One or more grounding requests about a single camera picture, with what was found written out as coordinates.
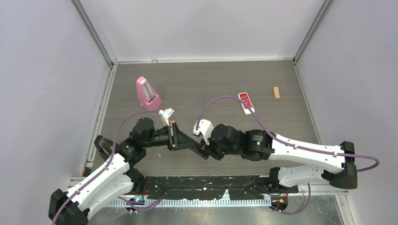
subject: cable connector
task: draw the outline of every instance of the cable connector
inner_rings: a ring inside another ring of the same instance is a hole
[[[165,111],[159,110],[159,115],[161,116],[162,122],[165,126],[169,126],[168,119],[171,115],[173,115],[174,110],[172,108],[168,108]]]

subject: white bracket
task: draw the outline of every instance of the white bracket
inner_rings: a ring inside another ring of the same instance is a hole
[[[173,115],[174,110],[171,108],[166,109],[165,111],[160,110],[159,115],[161,116],[162,122],[165,126],[169,126],[168,119],[171,115]]]
[[[103,168],[105,168],[109,159],[104,162],[98,169],[90,174],[86,179],[76,184],[75,186],[68,189],[67,196],[70,197],[75,191],[77,191],[82,185],[88,180],[97,175]],[[120,175],[127,172],[130,169],[130,165],[124,161],[123,156],[115,154],[109,167],[89,185],[87,185],[78,195],[72,198],[73,202],[79,202],[78,208],[84,211],[89,207],[90,201],[98,196],[98,193],[103,188],[107,187]]]
[[[306,183],[328,183],[322,178],[323,169],[313,165],[302,165],[292,168],[282,167],[278,172],[279,184],[292,187],[297,184]]]
[[[343,170],[341,166],[342,163],[345,163],[345,158],[343,156],[333,156],[337,153],[344,153],[344,151],[340,149],[339,145],[330,146],[300,142],[287,137],[283,137],[281,135],[276,135],[276,137],[282,141],[294,144],[294,147],[286,146],[285,144],[273,140],[272,148],[275,150],[275,153],[272,153],[269,156],[270,160],[287,160],[297,163],[303,163],[306,165],[314,165],[319,168],[323,168],[331,173],[338,173]],[[326,155],[302,150],[297,148],[298,146],[308,147],[315,150],[333,152],[333,155]]]
[[[103,187],[97,194],[97,197],[93,198],[89,203],[90,211],[87,214],[87,218],[90,220],[100,209],[107,206],[111,201],[117,197],[130,192],[133,189],[134,183],[131,182],[131,178],[127,175],[120,175],[112,183]]]
[[[200,120],[198,130],[196,129],[196,125],[197,123],[195,123],[195,126],[193,127],[193,134],[198,137],[200,136],[200,134],[202,134],[206,144],[209,145],[208,139],[210,138],[211,132],[214,129],[212,123],[208,120]]]

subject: slotted aluminum strip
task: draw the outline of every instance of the slotted aluminum strip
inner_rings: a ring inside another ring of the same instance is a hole
[[[145,197],[145,205],[136,205],[136,207],[146,207],[154,203],[156,200],[147,199]],[[120,199],[113,200],[107,207],[117,208],[126,207],[127,204]],[[254,206],[271,206],[271,197],[264,196],[264,199],[255,200],[230,200],[228,196],[224,196],[219,200],[162,200],[157,208],[177,208],[177,207],[254,207]]]

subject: black wire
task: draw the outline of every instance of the black wire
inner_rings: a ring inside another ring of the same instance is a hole
[[[259,187],[261,190],[263,190],[267,195],[272,196],[272,197],[278,197],[281,194],[283,194],[283,192],[279,193],[278,195],[272,195],[270,194],[267,190],[263,189],[262,187],[260,187],[258,184],[254,184],[256,187]]]

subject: purple cable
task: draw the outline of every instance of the purple cable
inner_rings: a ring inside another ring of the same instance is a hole
[[[253,117],[256,119],[256,121],[259,123],[259,125],[264,129],[264,131],[265,131],[272,139],[276,140],[276,141],[279,142],[279,143],[285,144],[285,145],[287,145],[287,146],[295,147],[294,144],[289,143],[289,142],[282,141],[282,140],[280,140],[279,138],[277,138],[276,136],[274,136],[274,135],[270,132],[270,130],[268,130],[268,128],[264,125],[264,123],[259,119],[259,117],[251,110],[251,108],[250,108],[244,101],[240,100],[240,99],[237,98],[237,97],[229,96],[229,95],[224,95],[224,96],[217,97],[217,98],[213,99],[211,102],[209,102],[209,103],[205,106],[205,108],[203,109],[203,111],[202,111],[202,112],[200,113],[200,115],[199,115],[198,122],[197,122],[197,124],[196,124],[196,130],[199,129],[199,121],[202,119],[202,116],[203,116],[203,114],[205,113],[206,109],[207,109],[213,102],[215,102],[215,101],[217,101],[217,100],[219,100],[219,99],[222,99],[222,98],[231,98],[231,99],[234,99],[234,100],[236,100],[236,101],[242,103],[244,106],[247,107],[247,109],[252,113]],[[302,150],[306,150],[306,151],[321,153],[321,154],[325,154],[325,155],[334,155],[333,152],[322,151],[322,150],[316,150],[316,149],[311,149],[311,148],[307,148],[307,147],[303,147],[303,146],[297,146],[297,148],[298,148],[298,149],[302,149]],[[354,158],[365,158],[365,159],[371,159],[371,160],[374,160],[374,161],[375,161],[375,164],[373,164],[373,165],[371,165],[371,166],[369,166],[369,167],[365,167],[365,168],[362,168],[362,169],[358,169],[357,172],[363,172],[363,171],[366,171],[366,170],[371,170],[371,169],[373,169],[373,168],[376,168],[376,167],[380,164],[380,161],[379,161],[377,158],[373,157],[373,156],[364,156],[364,155],[347,154],[347,153],[337,153],[337,156],[354,157]]]
[[[145,208],[138,208],[138,207],[135,207],[133,204],[131,204],[126,199],[124,199],[122,197],[118,197],[118,198],[122,199],[125,203],[127,203],[130,207],[132,207],[133,209],[135,209],[137,211],[148,211],[148,210],[151,210],[151,209],[155,208],[162,201],[162,198],[160,198],[160,199],[156,200],[154,203],[150,204],[149,206],[147,206]]]
[[[302,209],[300,209],[299,211],[297,211],[297,212],[285,212],[285,211],[281,211],[282,214],[286,214],[286,215],[296,215],[296,214],[299,214],[299,213],[301,213],[301,212],[303,212],[304,210],[307,209],[307,207],[309,206],[310,201],[311,201],[311,187],[310,187],[310,184],[309,184],[309,183],[308,183],[307,185],[308,185],[308,200],[307,200],[306,205],[305,205]],[[272,208],[273,210],[275,210],[275,211],[279,211],[278,206],[279,206],[279,203],[277,204],[276,208],[275,208],[274,206],[271,206],[271,208]]]
[[[125,123],[128,119],[130,119],[130,118],[133,117],[133,116],[136,116],[136,115],[139,115],[139,114],[142,114],[142,113],[154,113],[154,112],[157,113],[158,111],[150,110],[150,111],[143,111],[143,112],[135,113],[135,114],[133,114],[133,115],[131,115],[131,116],[125,118],[125,119],[119,124],[119,127],[118,127],[117,130],[116,130],[115,138],[114,138],[114,141],[113,141],[112,154],[111,154],[110,157],[109,157],[108,163],[105,165],[104,168],[102,168],[102,169],[100,170],[100,172],[99,172],[98,174],[96,174],[96,175],[93,176],[91,179],[89,179],[85,184],[83,184],[77,191],[75,191],[75,192],[74,192],[74,193],[61,205],[61,207],[58,209],[57,213],[55,214],[55,216],[54,216],[54,218],[53,218],[53,222],[51,223],[51,225],[55,225],[55,222],[57,221],[57,219],[58,219],[60,213],[62,212],[62,209],[65,208],[65,206],[70,202],[70,200],[72,200],[72,198],[74,198],[77,194],[79,194],[79,193],[80,193],[87,185],[89,185],[93,180],[95,180],[97,177],[99,177],[99,176],[108,168],[108,166],[111,164],[112,159],[113,159],[113,156],[114,156],[114,154],[115,154],[117,135],[119,134],[119,130],[120,130],[120,128],[122,127],[123,123]]]

